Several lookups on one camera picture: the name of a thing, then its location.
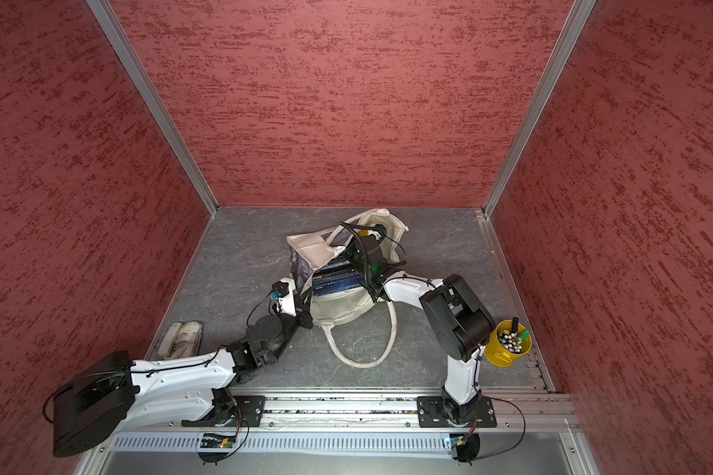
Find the cream canvas tote bag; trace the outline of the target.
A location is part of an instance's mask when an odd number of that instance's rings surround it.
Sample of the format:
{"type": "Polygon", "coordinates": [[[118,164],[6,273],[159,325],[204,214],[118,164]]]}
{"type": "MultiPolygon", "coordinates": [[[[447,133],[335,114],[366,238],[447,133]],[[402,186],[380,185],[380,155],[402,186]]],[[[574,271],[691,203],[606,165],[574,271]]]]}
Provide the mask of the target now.
{"type": "Polygon", "coordinates": [[[315,296],[313,294],[313,274],[336,260],[350,261],[352,237],[365,227],[384,225],[387,236],[393,243],[384,241],[381,244],[383,254],[388,262],[401,267],[406,263],[406,252],[401,240],[409,228],[388,209],[371,209],[358,213],[335,227],[320,232],[291,235],[286,238],[290,253],[290,274],[299,295],[305,314],[311,316],[313,324],[323,330],[328,345],[338,360],[358,369],[372,369],[390,355],[397,336],[397,315],[394,304],[382,300],[374,300],[368,295],[366,288],[360,287],[331,295],[315,296]],[[388,306],[389,336],[382,355],[372,362],[354,361],[345,356],[333,336],[334,328],[354,322],[378,303],[388,306]]]}

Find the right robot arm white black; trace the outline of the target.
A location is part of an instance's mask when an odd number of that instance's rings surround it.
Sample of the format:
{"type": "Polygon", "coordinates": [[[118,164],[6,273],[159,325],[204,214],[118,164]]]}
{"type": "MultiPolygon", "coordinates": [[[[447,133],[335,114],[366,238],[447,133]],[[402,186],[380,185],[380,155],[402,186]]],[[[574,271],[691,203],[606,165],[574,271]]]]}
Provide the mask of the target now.
{"type": "Polygon", "coordinates": [[[362,273],[370,298],[418,308],[448,357],[442,398],[451,414],[461,419],[479,403],[479,360],[494,331],[494,321],[463,277],[452,274],[430,279],[403,272],[383,256],[380,245],[393,243],[377,231],[354,235],[353,261],[362,273]]]}

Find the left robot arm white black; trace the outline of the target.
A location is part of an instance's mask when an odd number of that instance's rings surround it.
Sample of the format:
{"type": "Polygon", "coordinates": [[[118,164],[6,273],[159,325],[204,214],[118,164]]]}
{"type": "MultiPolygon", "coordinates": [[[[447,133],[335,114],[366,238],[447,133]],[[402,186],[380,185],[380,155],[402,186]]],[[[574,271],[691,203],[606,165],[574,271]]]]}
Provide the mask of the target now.
{"type": "Polygon", "coordinates": [[[309,313],[271,315],[251,325],[245,338],[215,352],[179,360],[132,360],[125,350],[103,357],[47,401],[53,455],[81,454],[111,435],[159,424],[239,431],[259,424],[263,398],[232,395],[263,366],[279,360],[309,313]]]}

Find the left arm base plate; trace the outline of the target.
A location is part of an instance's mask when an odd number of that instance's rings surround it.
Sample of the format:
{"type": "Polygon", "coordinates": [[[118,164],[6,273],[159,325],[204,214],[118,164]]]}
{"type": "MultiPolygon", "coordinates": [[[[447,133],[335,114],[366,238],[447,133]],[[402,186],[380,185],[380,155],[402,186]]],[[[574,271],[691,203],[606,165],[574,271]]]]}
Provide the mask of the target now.
{"type": "Polygon", "coordinates": [[[239,396],[216,402],[207,415],[196,421],[183,420],[180,425],[189,428],[239,428],[242,425],[258,428],[263,417],[263,396],[239,396]]]}

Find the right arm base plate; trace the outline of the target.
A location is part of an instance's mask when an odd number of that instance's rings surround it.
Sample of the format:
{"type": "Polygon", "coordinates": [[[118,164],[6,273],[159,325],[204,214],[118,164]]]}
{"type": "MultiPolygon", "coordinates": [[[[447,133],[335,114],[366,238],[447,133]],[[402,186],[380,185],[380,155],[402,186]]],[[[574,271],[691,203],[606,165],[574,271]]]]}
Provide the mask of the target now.
{"type": "Polygon", "coordinates": [[[497,427],[493,403],[489,397],[477,396],[461,405],[451,397],[420,396],[416,403],[419,426],[424,429],[497,427]]]}

